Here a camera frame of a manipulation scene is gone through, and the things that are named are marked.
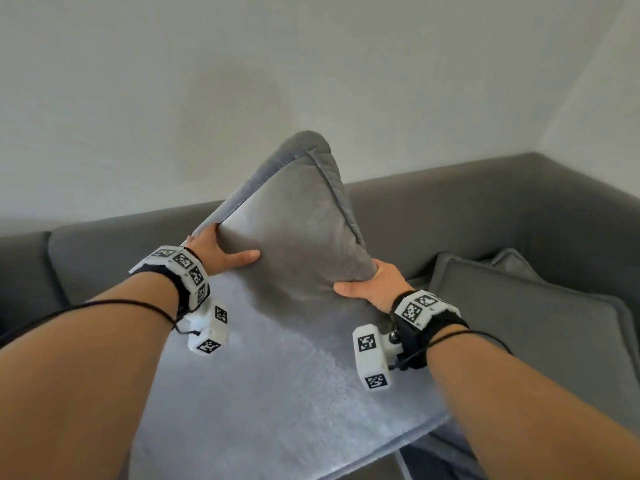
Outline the person's left hand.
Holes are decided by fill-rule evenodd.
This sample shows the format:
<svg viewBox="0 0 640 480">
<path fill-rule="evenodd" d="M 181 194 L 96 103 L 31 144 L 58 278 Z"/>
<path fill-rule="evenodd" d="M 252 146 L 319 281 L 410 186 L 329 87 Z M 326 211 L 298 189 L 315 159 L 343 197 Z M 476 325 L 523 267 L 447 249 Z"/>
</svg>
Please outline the person's left hand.
<svg viewBox="0 0 640 480">
<path fill-rule="evenodd" d="M 220 269 L 219 256 L 224 252 L 217 242 L 218 224 L 212 223 L 196 235 L 189 235 L 183 245 L 199 258 L 208 276 L 231 269 Z"/>
</svg>

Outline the person's right hand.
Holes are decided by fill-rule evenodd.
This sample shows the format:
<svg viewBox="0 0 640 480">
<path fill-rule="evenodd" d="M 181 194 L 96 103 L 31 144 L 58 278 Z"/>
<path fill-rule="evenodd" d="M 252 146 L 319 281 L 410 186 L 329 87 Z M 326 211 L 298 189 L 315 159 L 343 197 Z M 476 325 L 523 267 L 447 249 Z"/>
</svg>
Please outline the person's right hand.
<svg viewBox="0 0 640 480">
<path fill-rule="evenodd" d="M 376 266 L 376 273 L 371 280 L 375 282 L 376 299 L 366 300 L 379 311 L 389 314 L 399 296 L 405 296 L 415 291 L 395 265 L 379 259 L 372 259 Z"/>
</svg>

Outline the light grey velvet cushion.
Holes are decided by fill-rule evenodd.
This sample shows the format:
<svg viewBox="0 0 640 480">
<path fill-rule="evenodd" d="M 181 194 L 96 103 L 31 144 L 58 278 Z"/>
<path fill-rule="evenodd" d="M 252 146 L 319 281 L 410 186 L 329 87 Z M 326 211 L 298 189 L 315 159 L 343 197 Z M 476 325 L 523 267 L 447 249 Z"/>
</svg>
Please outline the light grey velvet cushion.
<svg viewBox="0 0 640 480">
<path fill-rule="evenodd" d="M 188 350 L 173 335 L 131 450 L 129 480 L 334 480 L 448 419 L 427 370 L 358 377 L 352 332 L 389 318 L 334 282 L 375 266 L 325 138 L 286 140 L 197 229 L 218 223 L 228 253 L 252 265 L 213 276 L 210 305 L 228 314 L 228 343 Z"/>
</svg>

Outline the person's right forearm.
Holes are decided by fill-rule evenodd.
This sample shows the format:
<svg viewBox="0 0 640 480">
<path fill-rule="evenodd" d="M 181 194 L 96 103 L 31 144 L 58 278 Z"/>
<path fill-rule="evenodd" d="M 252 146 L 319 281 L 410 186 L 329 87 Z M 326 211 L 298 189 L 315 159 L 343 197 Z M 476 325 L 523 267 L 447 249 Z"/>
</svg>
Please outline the person's right forearm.
<svg viewBox="0 0 640 480">
<path fill-rule="evenodd" d="M 428 368 L 490 480 L 640 480 L 640 439 L 503 348 L 441 330 Z"/>
</svg>

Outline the person's left forearm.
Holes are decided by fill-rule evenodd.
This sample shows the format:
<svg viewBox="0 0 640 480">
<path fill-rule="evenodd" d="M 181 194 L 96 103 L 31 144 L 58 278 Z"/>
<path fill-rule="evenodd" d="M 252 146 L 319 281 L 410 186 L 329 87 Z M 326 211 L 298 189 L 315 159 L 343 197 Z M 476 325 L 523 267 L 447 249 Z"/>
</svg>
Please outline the person's left forearm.
<svg viewBox="0 0 640 480">
<path fill-rule="evenodd" d="M 103 304 L 0 349 L 0 480 L 117 480 L 171 330 Z"/>
</svg>

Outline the dark grey fabric sofa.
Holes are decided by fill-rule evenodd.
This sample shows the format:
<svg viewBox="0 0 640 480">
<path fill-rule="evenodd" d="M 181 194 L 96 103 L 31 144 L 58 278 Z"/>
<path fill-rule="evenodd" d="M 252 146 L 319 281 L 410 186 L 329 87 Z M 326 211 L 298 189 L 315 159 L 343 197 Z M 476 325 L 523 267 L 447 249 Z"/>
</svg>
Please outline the dark grey fabric sofa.
<svg viewBox="0 0 640 480">
<path fill-rule="evenodd" d="M 346 191 L 367 248 L 428 282 L 439 251 L 485 258 L 515 248 L 544 282 L 618 306 L 640 337 L 640 199 L 536 153 L 365 182 Z M 0 237 L 0 335 L 124 277 L 152 244 L 174 240 L 222 201 Z"/>
</svg>

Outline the dark grey cushion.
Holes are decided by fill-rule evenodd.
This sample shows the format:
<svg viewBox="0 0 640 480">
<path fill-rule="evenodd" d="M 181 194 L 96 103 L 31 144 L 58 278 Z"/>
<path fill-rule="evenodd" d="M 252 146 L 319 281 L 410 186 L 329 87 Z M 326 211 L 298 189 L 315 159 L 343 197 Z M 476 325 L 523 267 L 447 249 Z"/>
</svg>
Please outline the dark grey cushion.
<svg viewBox="0 0 640 480">
<path fill-rule="evenodd" d="M 621 300 L 565 289 L 450 253 L 429 291 L 468 325 L 640 436 L 640 345 Z"/>
</svg>

